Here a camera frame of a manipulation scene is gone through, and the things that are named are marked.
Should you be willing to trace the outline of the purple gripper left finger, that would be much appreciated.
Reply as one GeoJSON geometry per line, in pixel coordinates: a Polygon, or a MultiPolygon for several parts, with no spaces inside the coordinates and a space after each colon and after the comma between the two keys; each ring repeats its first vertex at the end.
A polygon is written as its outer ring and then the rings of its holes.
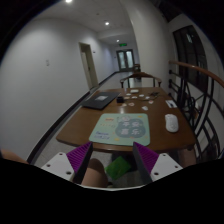
{"type": "Polygon", "coordinates": [[[59,152],[42,169],[67,181],[81,182],[93,152],[91,142],[81,145],[68,153],[59,152]]]}

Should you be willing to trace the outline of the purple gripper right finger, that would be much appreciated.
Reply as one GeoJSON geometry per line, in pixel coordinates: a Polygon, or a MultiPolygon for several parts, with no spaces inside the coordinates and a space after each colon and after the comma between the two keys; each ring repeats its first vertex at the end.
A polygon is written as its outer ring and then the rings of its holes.
{"type": "Polygon", "coordinates": [[[133,155],[144,184],[155,182],[182,169],[167,153],[157,154],[134,142],[133,155]]]}

